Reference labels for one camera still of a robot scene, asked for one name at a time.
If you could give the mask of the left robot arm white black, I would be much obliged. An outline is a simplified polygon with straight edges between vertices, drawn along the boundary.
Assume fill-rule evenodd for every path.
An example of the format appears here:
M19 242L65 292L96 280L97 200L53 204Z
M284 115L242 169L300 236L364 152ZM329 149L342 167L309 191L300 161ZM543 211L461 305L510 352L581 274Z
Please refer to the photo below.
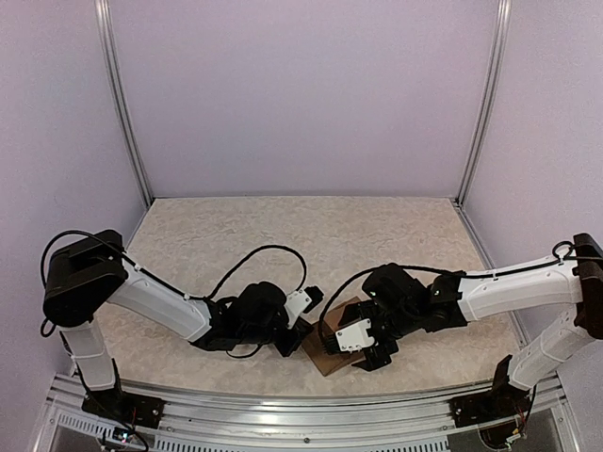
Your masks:
M47 244L41 255L41 335L59 332L88 402L114 419L125 417L136 398L122 389L95 319L104 304L141 315L203 351L229 354L251 346L259 352L274 346L288 357L313 330L303 315L324 297L316 286L300 283L286 293L266 281L249 284L237 296L219 298L216 291L193 296L132 259L115 230L64 231L52 240L70 235L75 242L58 250Z

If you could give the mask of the brown cardboard paper box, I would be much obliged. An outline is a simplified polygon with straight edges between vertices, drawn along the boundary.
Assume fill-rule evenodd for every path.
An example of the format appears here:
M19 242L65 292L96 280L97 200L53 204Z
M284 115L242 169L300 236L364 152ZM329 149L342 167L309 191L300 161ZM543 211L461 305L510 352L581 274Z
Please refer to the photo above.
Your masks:
M341 319L345 308L348 305L360 301L361 300L358 297L354 297L345 302L341 302L335 308L331 309L325 317L325 332L331 334L333 330L338 327L338 322ZM316 321L312 327L313 331L302 341L301 347L323 377L328 377L334 372L364 359L364 353L362 351L352 353L345 352L343 354L335 355L327 354L318 337L318 322Z

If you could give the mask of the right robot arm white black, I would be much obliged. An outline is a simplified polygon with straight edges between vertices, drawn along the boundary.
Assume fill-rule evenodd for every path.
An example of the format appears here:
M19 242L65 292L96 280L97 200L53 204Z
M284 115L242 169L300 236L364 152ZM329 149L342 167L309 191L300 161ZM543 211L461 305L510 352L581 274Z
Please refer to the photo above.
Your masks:
M373 371L390 364L399 339L415 331L463 328L537 306L566 307L529 345L497 364L489 390L452 399L459 426L527 413L537 383L602 337L602 248L589 234L523 265L486 273L437 269L429 285L411 271L395 263L370 270L362 285L368 299L346 308L335 348L363 352L358 367Z

